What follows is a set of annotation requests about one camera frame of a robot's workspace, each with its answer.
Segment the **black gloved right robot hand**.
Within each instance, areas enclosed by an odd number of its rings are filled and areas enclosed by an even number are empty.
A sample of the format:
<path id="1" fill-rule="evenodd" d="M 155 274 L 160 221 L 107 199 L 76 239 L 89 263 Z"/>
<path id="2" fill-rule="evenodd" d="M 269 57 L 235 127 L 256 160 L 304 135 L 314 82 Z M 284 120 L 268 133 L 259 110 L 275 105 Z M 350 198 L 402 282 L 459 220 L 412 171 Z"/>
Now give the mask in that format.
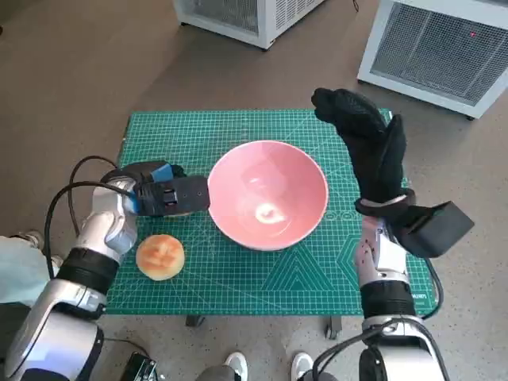
<path id="1" fill-rule="evenodd" d="M 401 116 L 386 123 L 374 103 L 346 89 L 318 88 L 311 102 L 317 119 L 333 125 L 348 149 L 360 189 L 356 210 L 386 220 L 402 216 L 415 196 L 402 187 L 406 135 Z"/>

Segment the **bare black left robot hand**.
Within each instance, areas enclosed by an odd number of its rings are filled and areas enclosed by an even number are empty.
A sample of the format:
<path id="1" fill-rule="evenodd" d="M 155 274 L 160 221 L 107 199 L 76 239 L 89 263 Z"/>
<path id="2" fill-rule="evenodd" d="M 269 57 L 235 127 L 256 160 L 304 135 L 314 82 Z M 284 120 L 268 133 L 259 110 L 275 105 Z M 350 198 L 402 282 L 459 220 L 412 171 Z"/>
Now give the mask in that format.
<path id="1" fill-rule="evenodd" d="M 179 216 L 210 207 L 203 175 L 186 175 L 179 165 L 162 160 L 129 164 L 123 170 L 135 182 L 133 208 L 139 216 Z"/>

